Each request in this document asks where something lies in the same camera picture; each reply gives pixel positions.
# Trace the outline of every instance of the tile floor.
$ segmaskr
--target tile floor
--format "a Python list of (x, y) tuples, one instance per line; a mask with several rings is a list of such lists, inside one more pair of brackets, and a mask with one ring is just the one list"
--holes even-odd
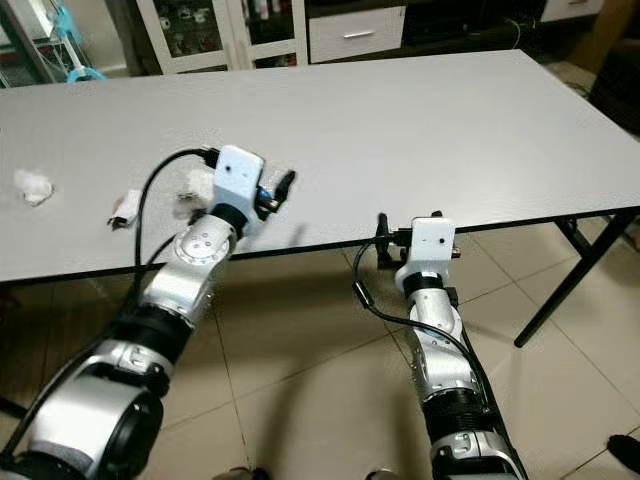
[[(599, 219), (581, 223), (593, 238)], [(522, 350), (518, 331), (577, 261), (553, 226), (461, 235), (462, 318), (533, 479), (637, 478), (605, 451), (640, 438), (640, 256), (622, 242)], [(365, 313), (345, 249), (232, 262), (165, 401), (144, 478), (210, 479), (261, 465), (275, 480), (429, 476), (403, 329)], [(364, 270), (385, 310), (390, 272)], [(118, 307), (128, 276), (15, 288), (0, 323), (0, 395), (28, 403)], [(15, 422), (0, 415), (0, 442)]]

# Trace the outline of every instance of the white table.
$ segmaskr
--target white table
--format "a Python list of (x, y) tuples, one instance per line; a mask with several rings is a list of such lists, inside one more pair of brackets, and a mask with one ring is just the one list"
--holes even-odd
[[(640, 205), (637, 142), (520, 51), (19, 88), (0, 92), (0, 282), (130, 267), (133, 231), (106, 225), (114, 201), (203, 143), (263, 156), (268, 184), (299, 173), (240, 253), (357, 243), (381, 211), (397, 227), (439, 209), (469, 231), (624, 223)], [(175, 179), (198, 162), (177, 163), (150, 196), (144, 258), (182, 225)], [(25, 205), (16, 168), (55, 195)]]

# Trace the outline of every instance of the cabinet drawer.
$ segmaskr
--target cabinet drawer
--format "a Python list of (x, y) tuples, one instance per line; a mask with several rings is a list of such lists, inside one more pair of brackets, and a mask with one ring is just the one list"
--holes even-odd
[(311, 62), (399, 48), (405, 7), (381, 8), (309, 20)]
[(564, 18), (596, 15), (604, 0), (547, 0), (542, 13), (542, 22), (552, 22)]

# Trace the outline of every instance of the drawer handle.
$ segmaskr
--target drawer handle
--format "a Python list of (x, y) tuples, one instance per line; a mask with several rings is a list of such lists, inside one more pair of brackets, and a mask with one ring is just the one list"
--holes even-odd
[(373, 35), (374, 33), (376, 33), (375, 30), (365, 30), (364, 32), (357, 33), (345, 33), (342, 38), (344, 38), (345, 40), (350, 40), (352, 38), (368, 37), (370, 35)]

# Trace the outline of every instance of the wall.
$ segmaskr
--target wall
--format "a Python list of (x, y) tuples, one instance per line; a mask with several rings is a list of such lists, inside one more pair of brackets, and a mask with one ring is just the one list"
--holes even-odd
[(108, 77), (127, 76), (120, 39), (104, 0), (62, 2), (71, 10), (78, 30), (82, 33), (83, 48), (94, 67)]

